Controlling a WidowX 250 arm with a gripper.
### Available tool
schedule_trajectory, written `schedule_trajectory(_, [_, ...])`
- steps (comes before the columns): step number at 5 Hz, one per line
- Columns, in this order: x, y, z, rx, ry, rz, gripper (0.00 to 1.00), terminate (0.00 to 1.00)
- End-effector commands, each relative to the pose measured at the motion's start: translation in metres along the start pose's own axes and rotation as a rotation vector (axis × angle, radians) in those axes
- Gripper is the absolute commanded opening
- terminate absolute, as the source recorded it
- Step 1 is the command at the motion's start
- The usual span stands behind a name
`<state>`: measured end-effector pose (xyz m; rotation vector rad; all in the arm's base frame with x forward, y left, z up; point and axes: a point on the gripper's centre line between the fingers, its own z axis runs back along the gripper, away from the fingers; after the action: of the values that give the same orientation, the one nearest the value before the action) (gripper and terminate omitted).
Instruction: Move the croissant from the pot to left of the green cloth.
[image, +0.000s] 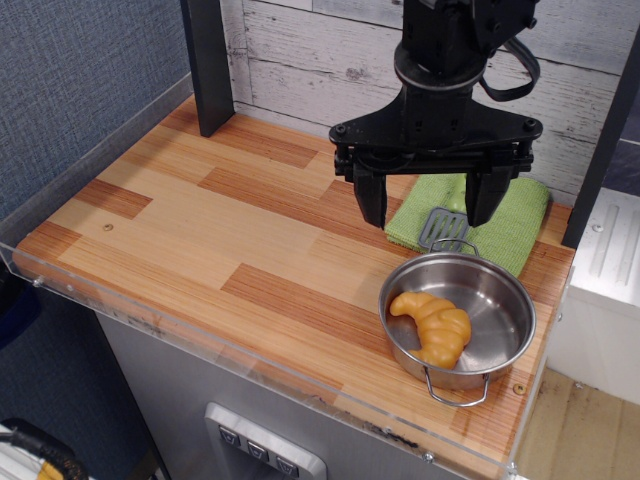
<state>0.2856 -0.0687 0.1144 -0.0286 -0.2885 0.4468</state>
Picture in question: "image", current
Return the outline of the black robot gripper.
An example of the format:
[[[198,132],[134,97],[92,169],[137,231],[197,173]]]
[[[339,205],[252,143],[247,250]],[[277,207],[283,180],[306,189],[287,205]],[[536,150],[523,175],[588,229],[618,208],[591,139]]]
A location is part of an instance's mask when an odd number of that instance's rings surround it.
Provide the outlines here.
[[[531,170],[542,123],[482,105],[470,93],[436,95],[403,88],[384,108],[332,127],[335,173],[351,181],[364,220],[386,224],[384,175],[468,173],[471,227],[490,221],[510,182]],[[356,172],[360,167],[369,172]]]

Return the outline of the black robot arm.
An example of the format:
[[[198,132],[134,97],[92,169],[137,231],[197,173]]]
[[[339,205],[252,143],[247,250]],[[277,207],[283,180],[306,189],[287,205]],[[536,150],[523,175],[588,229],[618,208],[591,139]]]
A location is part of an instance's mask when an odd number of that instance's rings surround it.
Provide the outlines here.
[[[386,224],[389,175],[466,176],[470,226],[487,223],[510,182],[528,172],[540,121],[484,106],[528,95],[540,77],[517,36],[536,24],[533,1],[407,1],[394,69],[402,83],[384,108],[337,124],[335,173],[354,186],[364,220]]]

